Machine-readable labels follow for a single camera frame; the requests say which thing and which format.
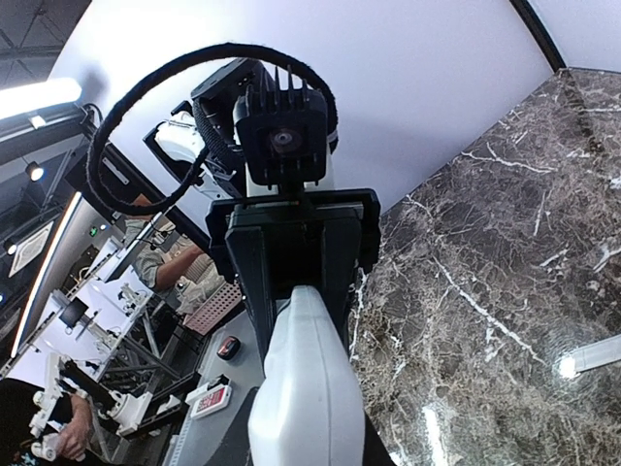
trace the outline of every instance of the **person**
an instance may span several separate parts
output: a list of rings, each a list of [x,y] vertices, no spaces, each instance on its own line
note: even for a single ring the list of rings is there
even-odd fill
[[[150,201],[140,194],[135,205],[149,205]],[[151,221],[151,216],[133,216],[125,220],[125,246],[129,246]],[[168,233],[174,229],[171,222],[157,227]],[[191,240],[184,236],[163,250],[161,245],[151,243],[144,247],[135,259],[134,270],[142,283],[173,305],[182,315],[193,314],[223,284],[213,260]]]
[[[92,427],[92,414],[88,402],[76,395],[64,395],[56,403],[51,420],[65,424],[60,431],[56,454],[52,463],[32,454],[31,445],[36,440],[30,434],[30,420],[39,408],[33,396],[42,390],[31,383],[15,379],[0,380],[0,466],[99,466],[104,463],[87,451]],[[50,428],[45,433],[52,433]],[[76,460],[86,454],[82,462]]]

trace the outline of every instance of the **air vent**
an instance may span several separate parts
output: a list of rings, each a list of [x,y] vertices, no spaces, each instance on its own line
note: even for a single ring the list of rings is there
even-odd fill
[[[11,272],[9,277],[12,277],[26,265],[32,262],[44,249],[46,242],[48,241],[49,233],[53,227],[54,222],[51,221],[42,229],[37,231],[34,235],[26,238],[17,245],[17,251],[13,265],[11,266]]]

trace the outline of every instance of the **ceiling beam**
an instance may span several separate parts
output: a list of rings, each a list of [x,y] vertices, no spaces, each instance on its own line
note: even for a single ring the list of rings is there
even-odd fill
[[[56,58],[62,46],[22,47],[21,49],[0,50],[0,61],[23,60],[26,58]]]

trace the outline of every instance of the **marble surface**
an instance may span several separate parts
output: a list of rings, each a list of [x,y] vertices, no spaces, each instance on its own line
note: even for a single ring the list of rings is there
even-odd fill
[[[397,465],[621,464],[621,75],[563,70],[394,207],[352,360]]]

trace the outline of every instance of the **perforated plastic basket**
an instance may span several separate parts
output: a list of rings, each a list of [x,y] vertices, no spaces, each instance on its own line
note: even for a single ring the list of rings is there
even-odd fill
[[[236,283],[225,283],[194,314],[187,316],[183,325],[200,335],[207,335],[241,302],[240,287]]]

